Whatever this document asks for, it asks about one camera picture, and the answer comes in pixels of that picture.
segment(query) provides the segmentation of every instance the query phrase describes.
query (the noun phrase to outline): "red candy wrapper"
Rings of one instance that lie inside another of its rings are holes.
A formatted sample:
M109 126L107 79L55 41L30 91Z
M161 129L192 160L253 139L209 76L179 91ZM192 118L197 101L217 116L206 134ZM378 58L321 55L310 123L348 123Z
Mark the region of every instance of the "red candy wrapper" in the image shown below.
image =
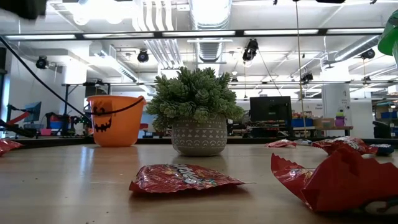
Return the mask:
M398 169L352 151L336 151L315 170L272 155L271 171L316 212L398 214Z
M9 152L11 149L15 149L21 146L22 144L19 144L18 142L6 139L0 139L0 157L5 153Z
M319 147L328 155L332 155L335 151L356 151L361 155L363 154L376 154L376 147L369 147L365 144L362 139L354 138L350 136L340 137L336 139L325 139L321 141L316 141L312 143L313 147Z
M282 140L278 140L278 141L274 141L274 142L266 144L266 147L287 147L287 146L296 147L297 143L293 142L293 141L289 141L287 139L282 139Z
M134 192L171 193L179 190L203 190L222 185L244 184L215 170L195 165L161 164L141 167L129 190Z

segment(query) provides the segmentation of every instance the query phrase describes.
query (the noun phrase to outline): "orange pumpkin bucket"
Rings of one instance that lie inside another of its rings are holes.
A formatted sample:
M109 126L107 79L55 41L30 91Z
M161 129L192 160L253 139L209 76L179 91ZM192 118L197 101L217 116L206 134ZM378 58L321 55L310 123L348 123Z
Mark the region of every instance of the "orange pumpkin bucket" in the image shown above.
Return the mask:
M98 95L89 96L92 113L106 113L123 109L136 103L138 98L130 96ZM103 147L127 147L137 142L143 99L137 105L113 114L91 115L95 143Z

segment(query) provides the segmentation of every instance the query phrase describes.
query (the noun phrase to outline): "table surface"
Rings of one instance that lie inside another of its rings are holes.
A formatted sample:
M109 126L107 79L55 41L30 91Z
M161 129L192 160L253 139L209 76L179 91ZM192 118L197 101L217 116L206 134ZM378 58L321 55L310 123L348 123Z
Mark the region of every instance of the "table surface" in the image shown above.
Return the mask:
M381 218L311 212L270 171L276 153L305 167L321 149L228 145L220 156L179 157L171 145L94 145L11 151L0 158L0 223L385 223ZM397 156L378 158L398 165ZM189 194L128 191L141 166L196 164L255 183Z

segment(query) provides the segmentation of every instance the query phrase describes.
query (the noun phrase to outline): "pillar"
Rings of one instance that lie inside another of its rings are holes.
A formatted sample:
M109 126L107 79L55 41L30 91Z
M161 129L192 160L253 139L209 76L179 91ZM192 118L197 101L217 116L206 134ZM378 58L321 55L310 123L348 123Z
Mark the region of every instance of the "pillar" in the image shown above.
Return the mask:
M337 63L334 68L325 69L321 79L325 81L350 80L348 65ZM343 115L345 126L352 126L351 100L349 84L327 84L322 86L323 117L336 118ZM344 131L326 131L326 136L344 136Z

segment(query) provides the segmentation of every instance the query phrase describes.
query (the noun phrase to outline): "black monitor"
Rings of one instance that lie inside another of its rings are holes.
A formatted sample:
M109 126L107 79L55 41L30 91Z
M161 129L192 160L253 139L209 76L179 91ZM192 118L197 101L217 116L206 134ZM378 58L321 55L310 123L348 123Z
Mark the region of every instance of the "black monitor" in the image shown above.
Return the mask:
M29 116L24 119L24 122L39 121L41 108L42 102L25 105L25 110L29 111Z
M250 97L251 121L292 120L290 96Z

